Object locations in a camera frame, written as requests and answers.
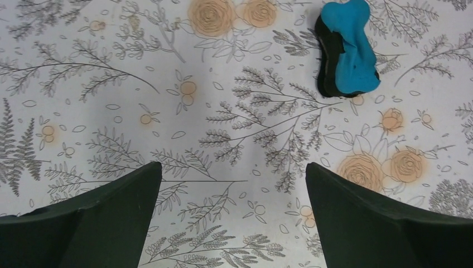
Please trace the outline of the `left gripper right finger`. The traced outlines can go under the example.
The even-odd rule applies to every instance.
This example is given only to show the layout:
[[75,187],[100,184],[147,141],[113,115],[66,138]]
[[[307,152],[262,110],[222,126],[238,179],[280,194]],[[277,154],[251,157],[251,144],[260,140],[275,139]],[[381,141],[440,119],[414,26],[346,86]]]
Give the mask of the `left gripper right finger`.
[[471,267],[472,220],[417,208],[315,163],[306,185],[328,267]]

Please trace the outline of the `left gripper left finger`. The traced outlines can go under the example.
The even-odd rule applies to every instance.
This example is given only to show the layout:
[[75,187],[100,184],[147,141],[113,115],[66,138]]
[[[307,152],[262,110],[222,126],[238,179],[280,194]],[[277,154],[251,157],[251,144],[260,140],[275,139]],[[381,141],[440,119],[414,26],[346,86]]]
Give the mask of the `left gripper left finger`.
[[2,267],[137,267],[162,181],[149,164],[98,188],[1,218]]

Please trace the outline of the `blue heart eraser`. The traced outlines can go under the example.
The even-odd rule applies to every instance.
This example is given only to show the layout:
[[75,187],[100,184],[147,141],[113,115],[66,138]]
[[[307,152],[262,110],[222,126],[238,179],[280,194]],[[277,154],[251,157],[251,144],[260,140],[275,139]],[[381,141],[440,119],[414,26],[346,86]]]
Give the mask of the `blue heart eraser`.
[[377,59],[364,31],[369,18],[366,1],[323,6],[314,30],[321,46],[317,88],[324,97],[353,98],[380,85]]

